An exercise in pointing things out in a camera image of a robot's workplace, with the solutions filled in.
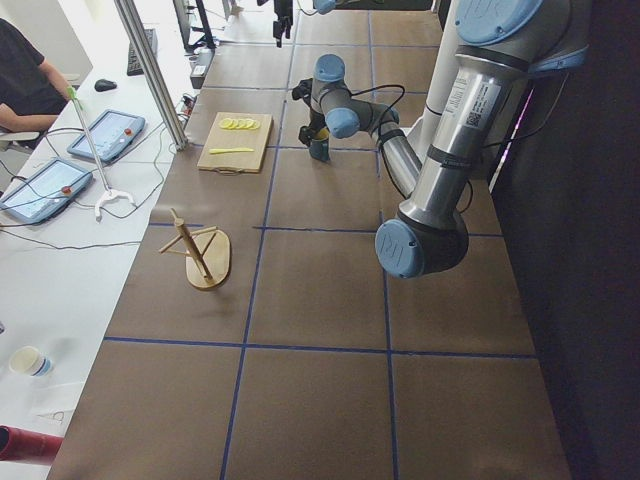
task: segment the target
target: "keyboard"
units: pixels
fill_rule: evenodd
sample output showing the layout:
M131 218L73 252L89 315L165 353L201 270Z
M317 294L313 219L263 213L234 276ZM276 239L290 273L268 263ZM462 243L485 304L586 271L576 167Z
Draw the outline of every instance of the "keyboard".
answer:
M158 36L156 34L155 28L145 28L144 34L147 36L147 40L149 41L149 45L151 45L151 51L153 55L156 56L158 54ZM133 45L129 44L129 55L127 57L127 75L132 77L134 75L142 75L144 72L142 71L142 65L140 65L140 60L136 55L135 50L133 49Z

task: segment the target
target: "person's arm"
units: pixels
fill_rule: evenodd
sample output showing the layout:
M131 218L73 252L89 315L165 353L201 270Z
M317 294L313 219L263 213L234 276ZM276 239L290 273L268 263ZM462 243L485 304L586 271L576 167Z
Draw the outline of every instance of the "person's arm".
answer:
M44 59L38 68L45 74L49 83L53 85L53 88L55 88L65 100L71 100L69 98L69 92L67 92L67 88L70 87L69 82L65 80L53 64L49 63L47 59Z
M43 132L57 118L57 115L17 115L6 103L0 104L0 127L12 132Z

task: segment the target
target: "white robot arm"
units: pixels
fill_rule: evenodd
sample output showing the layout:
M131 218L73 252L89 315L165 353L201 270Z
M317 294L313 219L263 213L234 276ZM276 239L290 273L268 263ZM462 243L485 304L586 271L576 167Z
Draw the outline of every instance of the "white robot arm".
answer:
M335 4L316 0L315 6L329 11L327 3ZM387 272L416 277L452 268L464 258L468 235L456 205L496 113L514 81L583 63L590 4L590 0L454 1L444 38L451 36L447 29L455 29L457 72L449 80L435 133L428 122L422 126L431 136L426 152L418 148L416 153L393 109L352 98L344 83L345 65L335 55L320 57L314 77L294 90L294 99L310 106L311 123L301 129L300 139L313 157L326 160L325 125L337 138L367 131L405 196L396 218L376 234L378 259ZM441 50L439 55L451 52ZM438 71L433 82L442 82Z

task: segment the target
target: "black clothing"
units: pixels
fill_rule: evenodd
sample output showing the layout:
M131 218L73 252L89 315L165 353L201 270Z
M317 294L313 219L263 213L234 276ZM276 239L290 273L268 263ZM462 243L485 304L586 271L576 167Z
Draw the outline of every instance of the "black clothing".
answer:
M57 115L67 101L38 69L44 56L0 18L0 104L17 115Z

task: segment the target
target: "wooden cutting board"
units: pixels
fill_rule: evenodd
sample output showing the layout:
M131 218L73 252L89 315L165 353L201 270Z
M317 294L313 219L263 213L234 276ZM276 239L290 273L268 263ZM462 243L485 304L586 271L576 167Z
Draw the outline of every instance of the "wooden cutting board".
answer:
M220 122L225 118L250 118L260 122L260 128L227 130L220 126ZM218 112L198 160L198 168L200 170L260 172L272 122L272 117L269 114ZM215 155L209 153L212 148L238 147L252 148L253 152L218 153Z

